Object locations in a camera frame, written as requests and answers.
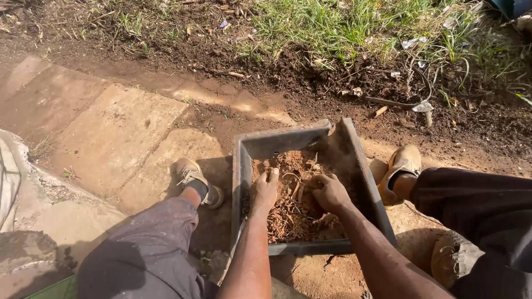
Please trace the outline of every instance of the ankle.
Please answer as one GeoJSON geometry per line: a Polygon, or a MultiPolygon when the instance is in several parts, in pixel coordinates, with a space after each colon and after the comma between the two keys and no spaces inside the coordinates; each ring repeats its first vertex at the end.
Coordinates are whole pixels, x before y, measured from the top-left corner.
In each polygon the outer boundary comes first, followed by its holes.
{"type": "Polygon", "coordinates": [[[410,200],[410,191],[418,178],[411,173],[398,173],[398,176],[390,179],[389,189],[402,200],[410,200]]]}

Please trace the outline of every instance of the shoelace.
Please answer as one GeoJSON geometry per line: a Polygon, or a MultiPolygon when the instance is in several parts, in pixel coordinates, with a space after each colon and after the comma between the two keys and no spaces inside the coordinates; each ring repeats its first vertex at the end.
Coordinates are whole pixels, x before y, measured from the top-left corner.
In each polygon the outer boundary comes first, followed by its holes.
{"type": "Polygon", "coordinates": [[[177,185],[179,186],[180,183],[182,183],[182,182],[188,180],[188,178],[189,178],[191,175],[193,175],[193,174],[195,174],[195,173],[197,173],[197,172],[198,172],[197,170],[195,170],[195,169],[191,169],[191,168],[183,170],[183,174],[182,174],[183,179],[182,179],[179,183],[177,183],[177,185]]]}

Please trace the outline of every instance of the dark soil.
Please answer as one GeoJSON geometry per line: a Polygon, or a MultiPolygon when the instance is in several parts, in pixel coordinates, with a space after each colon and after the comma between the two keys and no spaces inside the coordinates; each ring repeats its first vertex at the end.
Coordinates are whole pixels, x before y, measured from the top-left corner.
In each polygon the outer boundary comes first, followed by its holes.
{"type": "MultiPolygon", "coordinates": [[[[336,71],[321,71],[306,63],[306,49],[297,43],[286,45],[277,59],[268,64],[257,63],[248,57],[236,57],[233,47],[235,41],[239,37],[247,37],[247,34],[252,32],[253,24],[248,21],[249,16],[244,18],[241,15],[226,14],[217,8],[227,5],[228,10],[236,10],[242,9],[243,4],[209,0],[183,5],[179,12],[172,16],[175,24],[183,30],[188,23],[201,25],[194,27],[192,34],[181,35],[180,40],[172,44],[162,39],[150,40],[146,55],[136,52],[132,54],[125,48],[135,48],[138,46],[138,40],[113,38],[116,33],[113,27],[115,20],[111,17],[99,19],[97,28],[80,23],[74,18],[82,15],[90,20],[103,14],[101,12],[99,15],[87,16],[91,4],[83,2],[34,2],[31,7],[4,12],[0,18],[7,25],[8,32],[0,30],[2,62],[9,62],[14,56],[26,54],[37,54],[67,67],[69,64],[76,64],[76,61],[86,60],[138,60],[157,71],[191,73],[199,81],[211,76],[215,76],[221,83],[239,81],[256,96],[273,92],[284,93],[283,105],[297,121],[309,122],[329,118],[336,122],[343,117],[353,117],[357,121],[360,134],[370,138],[400,144],[405,135],[422,136],[426,144],[450,140],[453,143],[480,147],[492,155],[532,161],[532,129],[528,125],[532,121],[532,113],[526,103],[505,90],[498,89],[485,92],[466,86],[465,90],[469,92],[465,95],[454,93],[452,90],[459,83],[459,79],[453,75],[453,70],[444,70],[446,75],[440,76],[436,84],[448,88],[449,96],[456,97],[457,106],[447,107],[441,95],[433,90],[431,102],[435,109],[434,125],[431,128],[425,127],[422,114],[396,107],[369,124],[366,117],[381,105],[369,103],[364,97],[340,96],[338,92],[360,87],[369,96],[402,103],[418,102],[428,95],[428,91],[417,73],[414,73],[412,80],[407,83],[406,76],[392,78],[389,73],[366,69],[373,67],[388,71],[398,70],[401,74],[407,74],[408,64],[405,61],[390,61],[382,65],[368,57],[356,61],[349,68],[338,67],[336,71]],[[223,20],[233,23],[233,27],[222,30],[219,25],[223,20]],[[87,29],[84,39],[79,36],[81,29],[87,29]],[[229,71],[246,77],[241,79],[224,74],[229,71]],[[482,101],[487,105],[480,107],[482,101]]],[[[105,11],[120,9],[129,12],[133,11],[134,7],[145,5],[148,4],[141,4],[139,1],[119,2],[115,7],[107,7],[105,11]]],[[[255,36],[254,41],[245,38],[239,43],[260,45],[260,37],[255,36]]],[[[432,78],[435,70],[428,66],[424,72],[427,77],[432,78]]]]}
{"type": "Polygon", "coordinates": [[[327,213],[312,195],[320,186],[315,186],[311,177],[327,173],[316,158],[316,152],[303,150],[263,162],[253,160],[253,183],[267,168],[279,168],[277,201],[268,214],[268,243],[346,238],[338,218],[327,213]]]}

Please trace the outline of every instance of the black plastic tray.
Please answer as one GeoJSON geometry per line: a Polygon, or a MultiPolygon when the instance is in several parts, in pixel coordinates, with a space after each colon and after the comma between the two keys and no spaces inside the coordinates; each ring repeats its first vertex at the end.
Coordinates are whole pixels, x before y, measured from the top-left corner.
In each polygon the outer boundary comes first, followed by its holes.
{"type": "MultiPolygon", "coordinates": [[[[368,162],[362,152],[360,140],[351,118],[344,118],[333,129],[327,119],[311,124],[254,132],[235,136],[233,152],[233,197],[231,212],[231,255],[244,227],[242,200],[248,193],[253,175],[252,160],[265,160],[279,153],[301,150],[324,137],[333,138],[328,150],[344,155],[347,161],[343,165],[354,168],[352,183],[356,188],[358,205],[361,212],[388,239],[397,246],[395,235],[380,199],[377,185],[373,180],[368,162]]],[[[315,242],[290,242],[268,245],[269,255],[296,254],[347,254],[353,253],[348,239],[336,239],[315,242]]]]}

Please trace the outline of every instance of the leg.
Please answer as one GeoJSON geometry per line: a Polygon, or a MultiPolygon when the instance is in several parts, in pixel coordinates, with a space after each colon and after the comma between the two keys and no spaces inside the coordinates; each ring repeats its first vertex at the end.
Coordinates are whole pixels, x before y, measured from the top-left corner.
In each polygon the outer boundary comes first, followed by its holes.
{"type": "Polygon", "coordinates": [[[185,189],[135,215],[83,261],[78,273],[82,298],[202,298],[212,291],[188,264],[190,236],[200,204],[219,206],[219,189],[197,164],[178,161],[185,189]]]}
{"type": "MultiPolygon", "coordinates": [[[[396,162],[390,161],[390,171],[396,162]]],[[[419,177],[409,168],[400,170],[379,185],[394,194],[383,202],[409,200],[485,252],[452,286],[453,295],[531,297],[532,180],[451,168],[427,169],[419,177]]]]}

